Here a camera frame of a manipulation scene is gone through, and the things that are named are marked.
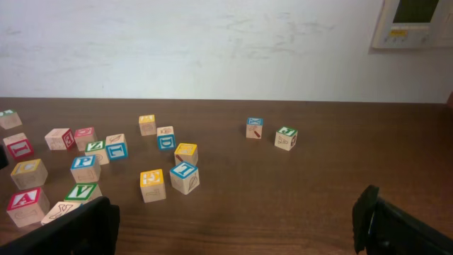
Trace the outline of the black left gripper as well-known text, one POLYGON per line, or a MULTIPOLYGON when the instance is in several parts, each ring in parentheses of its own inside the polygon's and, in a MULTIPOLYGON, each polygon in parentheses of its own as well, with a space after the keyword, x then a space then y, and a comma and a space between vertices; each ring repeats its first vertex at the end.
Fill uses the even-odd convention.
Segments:
POLYGON ((0 145, 0 169, 8 166, 8 158, 3 145, 0 145))

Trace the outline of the yellow C wooden block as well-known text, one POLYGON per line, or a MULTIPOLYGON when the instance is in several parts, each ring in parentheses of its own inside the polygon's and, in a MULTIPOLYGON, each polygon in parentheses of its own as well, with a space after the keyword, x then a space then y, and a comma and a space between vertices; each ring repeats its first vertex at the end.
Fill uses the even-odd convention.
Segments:
POLYGON ((11 178, 20 190, 43 186, 47 175, 41 159, 19 162, 11 172, 11 178))

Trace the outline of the plain drawing wooden block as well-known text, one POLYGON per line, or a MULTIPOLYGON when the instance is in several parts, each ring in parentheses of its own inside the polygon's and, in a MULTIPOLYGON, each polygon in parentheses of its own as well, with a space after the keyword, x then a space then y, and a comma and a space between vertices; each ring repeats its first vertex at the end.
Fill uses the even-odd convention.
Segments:
POLYGON ((44 218, 41 220, 41 225, 46 225, 49 222, 56 220, 60 218, 63 215, 66 215, 67 213, 70 213, 71 211, 79 208, 81 206, 81 203, 78 202, 65 202, 65 201, 60 201, 56 203, 56 205, 49 210, 49 212, 44 216, 44 218))

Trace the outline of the green V wooden block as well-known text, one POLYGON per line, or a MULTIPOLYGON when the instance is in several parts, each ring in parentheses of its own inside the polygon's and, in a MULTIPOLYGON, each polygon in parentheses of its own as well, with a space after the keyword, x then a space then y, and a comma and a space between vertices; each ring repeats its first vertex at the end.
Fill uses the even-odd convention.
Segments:
POLYGON ((97 183, 77 183, 66 195, 64 201, 85 204, 101 196, 97 183))

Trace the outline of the green L far wooden block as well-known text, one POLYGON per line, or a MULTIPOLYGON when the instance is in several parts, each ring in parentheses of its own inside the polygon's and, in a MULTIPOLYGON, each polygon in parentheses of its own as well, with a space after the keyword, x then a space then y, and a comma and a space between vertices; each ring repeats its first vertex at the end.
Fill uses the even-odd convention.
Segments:
POLYGON ((15 110, 5 110, 0 112, 0 115, 0 125, 5 130, 22 125, 21 119, 15 110))

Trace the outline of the red A wooden block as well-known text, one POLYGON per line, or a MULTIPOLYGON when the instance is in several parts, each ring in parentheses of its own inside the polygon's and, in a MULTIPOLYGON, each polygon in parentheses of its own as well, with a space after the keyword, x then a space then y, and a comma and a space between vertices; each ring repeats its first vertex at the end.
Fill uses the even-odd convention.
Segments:
POLYGON ((40 222, 50 210, 50 202, 41 187, 15 193, 6 212, 17 227, 40 222))

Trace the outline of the red E wooden block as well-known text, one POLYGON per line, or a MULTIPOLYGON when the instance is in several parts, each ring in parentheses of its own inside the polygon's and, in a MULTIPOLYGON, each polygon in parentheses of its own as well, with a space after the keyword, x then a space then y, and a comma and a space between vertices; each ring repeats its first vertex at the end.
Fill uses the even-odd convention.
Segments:
POLYGON ((70 128, 54 128, 45 136, 50 150, 68 150, 75 146, 75 139, 70 128))

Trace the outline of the blue P wooden block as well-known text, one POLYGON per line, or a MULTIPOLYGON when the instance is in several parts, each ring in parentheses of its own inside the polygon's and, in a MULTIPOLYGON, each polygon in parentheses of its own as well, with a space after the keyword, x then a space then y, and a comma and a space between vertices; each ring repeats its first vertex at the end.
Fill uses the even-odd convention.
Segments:
POLYGON ((97 182, 101 176, 101 166, 95 155, 76 157, 70 171, 77 183, 97 182))

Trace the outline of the yellow E wooden block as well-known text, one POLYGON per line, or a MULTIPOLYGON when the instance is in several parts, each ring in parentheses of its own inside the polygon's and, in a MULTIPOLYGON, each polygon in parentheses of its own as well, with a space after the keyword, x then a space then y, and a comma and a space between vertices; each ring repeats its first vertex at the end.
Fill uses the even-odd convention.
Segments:
POLYGON ((164 174, 161 169, 141 172, 139 185, 145 203, 166 199, 164 174))

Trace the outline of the blue L feather wooden block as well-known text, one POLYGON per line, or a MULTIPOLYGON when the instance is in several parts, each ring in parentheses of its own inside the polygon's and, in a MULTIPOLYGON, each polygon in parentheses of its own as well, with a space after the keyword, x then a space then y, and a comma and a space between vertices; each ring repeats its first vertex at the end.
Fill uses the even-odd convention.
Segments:
POLYGON ((109 160, 124 159, 128 157, 127 142, 124 134, 107 136, 105 148, 109 160))

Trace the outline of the blue I leaf wooden block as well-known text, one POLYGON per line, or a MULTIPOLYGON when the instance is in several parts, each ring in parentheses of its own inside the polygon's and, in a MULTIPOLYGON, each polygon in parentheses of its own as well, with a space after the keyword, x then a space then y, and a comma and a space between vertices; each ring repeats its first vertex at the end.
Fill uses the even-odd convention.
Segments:
POLYGON ((170 170, 171 185, 187 195, 200 185, 199 169, 183 161, 170 170))

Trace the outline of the blue D wooden block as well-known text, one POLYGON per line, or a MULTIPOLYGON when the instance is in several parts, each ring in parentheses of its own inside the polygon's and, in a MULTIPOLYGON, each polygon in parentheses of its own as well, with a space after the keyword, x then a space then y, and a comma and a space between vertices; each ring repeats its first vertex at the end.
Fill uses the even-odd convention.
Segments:
POLYGON ((156 129, 157 144, 161 151, 176 148, 176 139, 173 126, 158 127, 156 129))

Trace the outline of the yellow top wooden block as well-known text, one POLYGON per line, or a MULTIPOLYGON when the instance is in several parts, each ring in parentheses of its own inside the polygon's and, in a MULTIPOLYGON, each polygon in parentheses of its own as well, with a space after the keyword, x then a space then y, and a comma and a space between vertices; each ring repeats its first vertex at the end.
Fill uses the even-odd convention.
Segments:
POLYGON ((198 162, 198 150, 196 144, 180 143, 174 152, 176 165, 188 162, 194 166, 198 162))

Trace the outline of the green J wooden block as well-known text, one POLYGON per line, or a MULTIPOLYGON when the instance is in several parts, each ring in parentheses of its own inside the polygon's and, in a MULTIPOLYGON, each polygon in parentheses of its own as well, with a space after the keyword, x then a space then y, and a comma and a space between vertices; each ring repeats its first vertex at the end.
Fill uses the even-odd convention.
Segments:
POLYGON ((275 146, 290 151, 296 145, 297 135, 297 130, 283 126, 275 134, 275 146))

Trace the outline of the blue X wooden block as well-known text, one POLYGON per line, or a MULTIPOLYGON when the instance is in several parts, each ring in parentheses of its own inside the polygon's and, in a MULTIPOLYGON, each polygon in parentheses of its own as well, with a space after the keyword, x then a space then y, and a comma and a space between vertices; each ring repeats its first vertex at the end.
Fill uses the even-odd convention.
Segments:
POLYGON ((262 118, 248 118, 246 124, 246 137, 260 139, 263 132, 262 118))

